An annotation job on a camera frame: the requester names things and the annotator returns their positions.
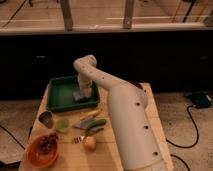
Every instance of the green plastic tray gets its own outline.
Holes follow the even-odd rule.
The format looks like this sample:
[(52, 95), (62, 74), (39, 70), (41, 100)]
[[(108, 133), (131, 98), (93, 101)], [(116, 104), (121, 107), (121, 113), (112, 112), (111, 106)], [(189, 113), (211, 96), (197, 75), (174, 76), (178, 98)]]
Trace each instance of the green plastic tray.
[(92, 96), (84, 102), (76, 102), (73, 92), (79, 90), (77, 76), (52, 78), (49, 81), (47, 110), (52, 112), (64, 112), (87, 107), (96, 107), (100, 102), (98, 87), (92, 84)]

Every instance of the floor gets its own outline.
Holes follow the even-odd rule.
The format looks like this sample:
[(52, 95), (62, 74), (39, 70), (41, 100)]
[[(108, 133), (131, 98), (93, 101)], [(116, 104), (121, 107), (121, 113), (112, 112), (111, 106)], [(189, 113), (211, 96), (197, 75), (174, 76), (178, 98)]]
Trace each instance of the floor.
[[(190, 145), (195, 140), (195, 129), (187, 115), (191, 102), (182, 92), (154, 94), (162, 126), (167, 139), (179, 145)], [(29, 129), (35, 119), (40, 100), (0, 101), (0, 125), (4, 126), (23, 144), (28, 140)], [(198, 144), (191, 149), (180, 149), (169, 144), (170, 152), (181, 157), (192, 171), (213, 170), (213, 107), (191, 109), (200, 133)], [(23, 150), (3, 130), (0, 130), (0, 159), (5, 156), (21, 157)], [(186, 170), (178, 159), (173, 158), (175, 171)], [(0, 168), (0, 171), (17, 171), (17, 167)]]
[[(9, 20), (23, 2), (24, 0), (8, 0), (0, 4), (0, 30), (64, 28), (60, 3), (56, 3), (56, 0), (33, 0), (33, 7), (27, 0), (13, 19)], [(76, 28), (118, 26), (123, 23), (125, 0), (69, 0), (69, 2)], [(208, 4), (205, 2), (206, 0), (200, 0), (194, 6), (192, 15), (187, 21), (201, 21), (210, 13), (213, 2), (209, 1)], [(181, 22), (189, 3), (182, 2), (180, 8), (178, 5), (179, 0), (135, 0), (133, 24)]]

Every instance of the yellow object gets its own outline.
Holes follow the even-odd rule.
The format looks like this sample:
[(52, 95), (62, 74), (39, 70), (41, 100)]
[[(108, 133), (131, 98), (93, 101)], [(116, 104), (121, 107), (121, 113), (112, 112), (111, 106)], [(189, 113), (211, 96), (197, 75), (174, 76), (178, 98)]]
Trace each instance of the yellow object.
[(83, 120), (83, 119), (87, 118), (88, 116), (96, 117), (96, 116), (98, 116), (101, 112), (102, 112), (102, 109), (101, 109), (101, 108), (97, 108), (97, 109), (95, 109), (95, 110), (92, 110), (92, 111), (90, 111), (90, 112), (85, 113), (84, 116), (82, 116), (80, 120)]

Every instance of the red object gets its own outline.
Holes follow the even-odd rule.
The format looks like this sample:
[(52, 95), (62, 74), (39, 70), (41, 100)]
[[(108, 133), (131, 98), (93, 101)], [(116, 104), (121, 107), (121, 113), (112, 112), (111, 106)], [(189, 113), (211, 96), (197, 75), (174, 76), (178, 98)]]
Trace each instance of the red object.
[(40, 144), (44, 137), (45, 136), (41, 136), (35, 139), (27, 149), (27, 161), (30, 166), (37, 169), (46, 168), (53, 165), (58, 157), (58, 144), (56, 140), (48, 153), (43, 153), (41, 151)]

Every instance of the black wall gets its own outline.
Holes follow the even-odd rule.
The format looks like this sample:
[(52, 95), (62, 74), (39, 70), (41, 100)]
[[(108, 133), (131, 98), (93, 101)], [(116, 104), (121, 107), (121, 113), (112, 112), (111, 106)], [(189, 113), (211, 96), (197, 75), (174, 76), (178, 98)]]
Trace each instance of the black wall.
[(94, 54), (98, 68), (154, 91), (212, 90), (213, 31), (0, 37), (0, 99), (41, 98), (50, 78), (74, 75)]

